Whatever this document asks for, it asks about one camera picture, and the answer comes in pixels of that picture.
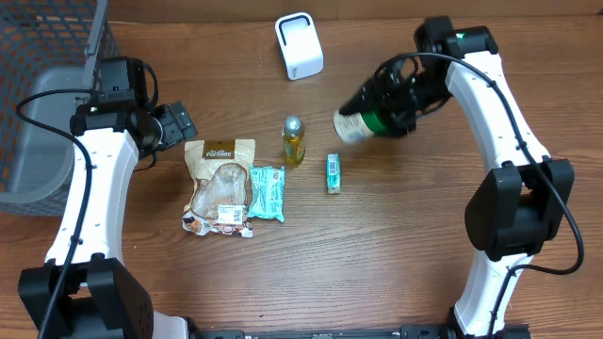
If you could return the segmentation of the green lid jar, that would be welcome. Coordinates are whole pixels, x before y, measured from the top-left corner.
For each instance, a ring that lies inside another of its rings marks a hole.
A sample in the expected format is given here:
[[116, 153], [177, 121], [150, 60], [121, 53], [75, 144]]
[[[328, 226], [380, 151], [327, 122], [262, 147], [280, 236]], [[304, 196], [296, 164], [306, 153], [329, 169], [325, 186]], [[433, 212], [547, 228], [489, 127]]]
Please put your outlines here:
[[355, 112], [348, 116], [335, 111], [333, 124], [336, 134], [347, 144], [387, 134], [385, 124], [375, 111]]

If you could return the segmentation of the small Kleenex tissue pack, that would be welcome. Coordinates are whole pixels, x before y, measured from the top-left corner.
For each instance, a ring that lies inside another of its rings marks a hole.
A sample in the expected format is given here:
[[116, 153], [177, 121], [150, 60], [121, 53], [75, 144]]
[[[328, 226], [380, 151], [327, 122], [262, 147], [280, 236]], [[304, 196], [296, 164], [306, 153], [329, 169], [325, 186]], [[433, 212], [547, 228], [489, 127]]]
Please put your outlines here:
[[327, 155], [326, 185], [329, 194], [339, 194], [341, 192], [341, 169], [338, 153]]

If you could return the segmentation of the clear bottle with silver cap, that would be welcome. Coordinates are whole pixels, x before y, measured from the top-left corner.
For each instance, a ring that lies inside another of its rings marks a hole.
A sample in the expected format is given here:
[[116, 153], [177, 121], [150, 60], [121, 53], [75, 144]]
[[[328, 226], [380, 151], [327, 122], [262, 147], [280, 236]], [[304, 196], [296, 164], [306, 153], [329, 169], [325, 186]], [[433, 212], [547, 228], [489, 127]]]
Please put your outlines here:
[[301, 118], [288, 116], [282, 129], [284, 159], [288, 166], [297, 167], [302, 163], [305, 156], [304, 135], [305, 125]]

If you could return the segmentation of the brown snack packet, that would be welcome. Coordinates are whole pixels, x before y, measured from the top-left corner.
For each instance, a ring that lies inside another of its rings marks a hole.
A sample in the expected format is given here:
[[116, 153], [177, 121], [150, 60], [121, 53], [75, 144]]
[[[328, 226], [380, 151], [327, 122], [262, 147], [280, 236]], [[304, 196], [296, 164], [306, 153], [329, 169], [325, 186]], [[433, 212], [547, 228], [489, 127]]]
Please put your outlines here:
[[247, 183], [255, 156], [253, 139], [194, 140], [185, 144], [193, 193], [183, 227], [195, 234], [241, 234], [248, 223]]

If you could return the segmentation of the teal tissue pack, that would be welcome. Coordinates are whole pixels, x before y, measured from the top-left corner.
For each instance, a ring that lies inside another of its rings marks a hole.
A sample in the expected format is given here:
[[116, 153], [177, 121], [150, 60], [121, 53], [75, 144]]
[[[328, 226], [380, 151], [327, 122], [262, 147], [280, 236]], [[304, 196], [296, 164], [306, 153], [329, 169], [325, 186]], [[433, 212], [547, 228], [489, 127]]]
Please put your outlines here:
[[248, 210], [250, 218], [285, 221], [285, 167], [250, 167], [253, 199]]

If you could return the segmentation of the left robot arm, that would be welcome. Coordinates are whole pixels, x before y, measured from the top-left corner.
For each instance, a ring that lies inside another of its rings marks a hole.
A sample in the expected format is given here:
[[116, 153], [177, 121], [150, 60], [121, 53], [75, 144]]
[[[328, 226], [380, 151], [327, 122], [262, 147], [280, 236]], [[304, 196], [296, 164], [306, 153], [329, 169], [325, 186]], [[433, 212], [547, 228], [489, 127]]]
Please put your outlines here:
[[122, 262], [124, 207], [140, 159], [190, 140], [180, 102], [160, 105], [145, 62], [101, 63], [104, 83], [59, 135], [73, 144], [73, 177], [57, 237], [41, 267], [22, 271], [19, 296], [41, 338], [197, 338], [193, 320], [155, 311]]

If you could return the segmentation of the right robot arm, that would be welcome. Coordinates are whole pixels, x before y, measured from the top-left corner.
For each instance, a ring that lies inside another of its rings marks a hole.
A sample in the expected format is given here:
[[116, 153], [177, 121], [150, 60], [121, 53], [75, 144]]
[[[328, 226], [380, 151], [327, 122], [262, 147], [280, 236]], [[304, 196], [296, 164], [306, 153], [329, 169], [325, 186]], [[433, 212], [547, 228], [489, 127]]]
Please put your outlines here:
[[506, 82], [497, 43], [485, 26], [457, 29], [429, 17], [416, 50], [386, 60], [334, 113], [345, 143], [404, 137], [419, 119], [455, 99], [481, 152], [485, 176], [464, 211], [475, 255], [464, 292], [441, 325], [404, 325], [404, 338], [527, 338], [504, 315], [521, 274], [571, 221], [575, 173], [530, 130]]

